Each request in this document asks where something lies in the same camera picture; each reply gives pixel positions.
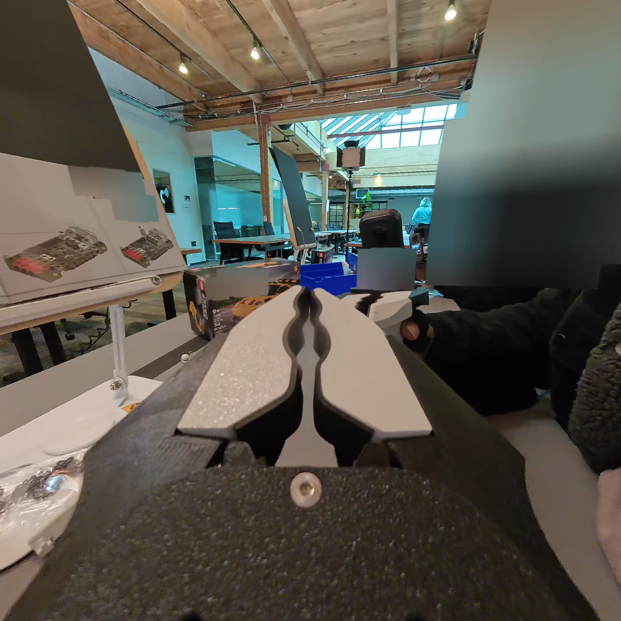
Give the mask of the pink cloth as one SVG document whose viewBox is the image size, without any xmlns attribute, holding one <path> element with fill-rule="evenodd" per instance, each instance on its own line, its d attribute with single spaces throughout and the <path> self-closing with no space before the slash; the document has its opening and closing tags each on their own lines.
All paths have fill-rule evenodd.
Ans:
<svg viewBox="0 0 621 621">
<path fill-rule="evenodd" d="M 620 469 L 600 474 L 595 510 L 596 533 L 610 568 L 620 584 Z"/>
</svg>

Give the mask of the black toy car box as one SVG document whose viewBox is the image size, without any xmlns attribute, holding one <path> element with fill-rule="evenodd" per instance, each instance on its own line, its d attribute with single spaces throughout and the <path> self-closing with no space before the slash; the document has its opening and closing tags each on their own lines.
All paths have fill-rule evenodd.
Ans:
<svg viewBox="0 0 621 621">
<path fill-rule="evenodd" d="M 300 264 L 275 258 L 189 268 L 182 278 L 192 331 L 209 341 L 300 282 Z"/>
</svg>

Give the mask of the dark fleece jacket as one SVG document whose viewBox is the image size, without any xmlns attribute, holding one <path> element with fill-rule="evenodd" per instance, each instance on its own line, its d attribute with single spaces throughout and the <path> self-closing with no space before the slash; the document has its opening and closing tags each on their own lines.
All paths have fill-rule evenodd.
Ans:
<svg viewBox="0 0 621 621">
<path fill-rule="evenodd" d="M 571 303 L 550 341 L 556 421 L 597 473 L 620 468 L 620 265 Z"/>
</svg>

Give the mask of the plastic bag of parts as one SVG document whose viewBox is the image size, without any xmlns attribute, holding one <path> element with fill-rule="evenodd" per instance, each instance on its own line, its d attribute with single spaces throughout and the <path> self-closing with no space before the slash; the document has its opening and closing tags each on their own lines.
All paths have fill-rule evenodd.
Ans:
<svg viewBox="0 0 621 621">
<path fill-rule="evenodd" d="M 85 450 L 1 473 L 1 525 L 52 516 L 78 499 Z"/>
</svg>

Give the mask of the black flag panel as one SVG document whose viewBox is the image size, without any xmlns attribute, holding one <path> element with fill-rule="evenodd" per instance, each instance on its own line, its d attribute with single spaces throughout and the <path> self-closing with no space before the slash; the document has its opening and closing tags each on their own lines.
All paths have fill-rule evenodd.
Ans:
<svg viewBox="0 0 621 621">
<path fill-rule="evenodd" d="M 316 245 L 315 231 L 297 163 L 276 147 L 269 150 L 283 183 L 286 200 L 284 212 L 291 242 L 297 250 L 312 248 Z"/>
</svg>

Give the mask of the studio light panel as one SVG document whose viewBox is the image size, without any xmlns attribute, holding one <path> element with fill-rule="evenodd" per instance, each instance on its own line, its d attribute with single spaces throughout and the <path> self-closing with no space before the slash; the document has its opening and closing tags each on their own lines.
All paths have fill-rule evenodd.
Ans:
<svg viewBox="0 0 621 621">
<path fill-rule="evenodd" d="M 366 163 L 366 148 L 360 146 L 358 139 L 349 139 L 337 147 L 336 167 L 346 171 L 356 171 Z"/>
</svg>

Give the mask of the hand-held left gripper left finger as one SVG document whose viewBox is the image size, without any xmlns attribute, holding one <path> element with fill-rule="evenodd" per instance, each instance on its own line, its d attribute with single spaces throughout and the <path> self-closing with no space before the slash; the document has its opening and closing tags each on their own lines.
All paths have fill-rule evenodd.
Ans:
<svg viewBox="0 0 621 621">
<path fill-rule="evenodd" d="M 242 441 L 274 466 L 302 420 L 298 353 L 308 293 L 295 285 L 226 336 L 177 424 L 190 437 Z"/>
</svg>

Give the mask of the wooden office table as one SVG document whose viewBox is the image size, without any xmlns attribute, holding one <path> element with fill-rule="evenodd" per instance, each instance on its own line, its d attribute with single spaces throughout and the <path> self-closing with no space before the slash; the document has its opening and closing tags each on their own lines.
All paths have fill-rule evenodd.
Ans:
<svg viewBox="0 0 621 621">
<path fill-rule="evenodd" d="M 220 246 L 220 265 L 239 263 L 252 259 L 252 248 L 264 250 L 279 249 L 291 242 L 289 235 L 261 235 L 255 237 L 234 237 L 216 239 Z"/>
</svg>

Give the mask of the large blue bin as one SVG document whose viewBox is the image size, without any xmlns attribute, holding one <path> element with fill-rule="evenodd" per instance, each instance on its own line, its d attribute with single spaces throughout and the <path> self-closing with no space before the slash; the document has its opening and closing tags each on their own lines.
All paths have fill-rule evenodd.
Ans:
<svg viewBox="0 0 621 621">
<path fill-rule="evenodd" d="M 323 289 L 334 296 L 357 287 L 356 273 L 343 262 L 317 263 L 300 268 L 300 285 L 310 291 Z"/>
</svg>

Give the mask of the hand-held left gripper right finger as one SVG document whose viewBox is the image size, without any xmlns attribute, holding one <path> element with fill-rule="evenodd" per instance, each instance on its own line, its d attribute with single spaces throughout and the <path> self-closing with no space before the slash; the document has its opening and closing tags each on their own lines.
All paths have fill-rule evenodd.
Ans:
<svg viewBox="0 0 621 621">
<path fill-rule="evenodd" d="M 319 356 L 314 424 L 353 466 L 368 445 L 427 438 L 432 426 L 384 330 L 323 289 L 310 297 Z"/>
</svg>

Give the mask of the instruction booklet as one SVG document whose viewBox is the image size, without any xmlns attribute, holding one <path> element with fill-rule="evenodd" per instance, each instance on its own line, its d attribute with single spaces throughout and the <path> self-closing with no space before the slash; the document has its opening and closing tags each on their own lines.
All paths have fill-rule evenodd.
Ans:
<svg viewBox="0 0 621 621">
<path fill-rule="evenodd" d="M 184 266 L 140 171 L 1 155 L 1 305 Z"/>
</svg>

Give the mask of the black office chair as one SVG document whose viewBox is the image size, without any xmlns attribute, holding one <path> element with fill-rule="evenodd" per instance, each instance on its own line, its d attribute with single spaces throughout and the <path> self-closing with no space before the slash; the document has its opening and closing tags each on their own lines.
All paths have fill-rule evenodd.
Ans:
<svg viewBox="0 0 621 621">
<path fill-rule="evenodd" d="M 213 227 L 215 229 L 216 238 L 220 250 L 220 264 L 228 262 L 243 262 L 244 261 L 244 249 L 239 244 L 222 243 L 223 239 L 237 239 L 238 236 L 235 232 L 233 222 L 220 222 L 214 221 Z"/>
</svg>

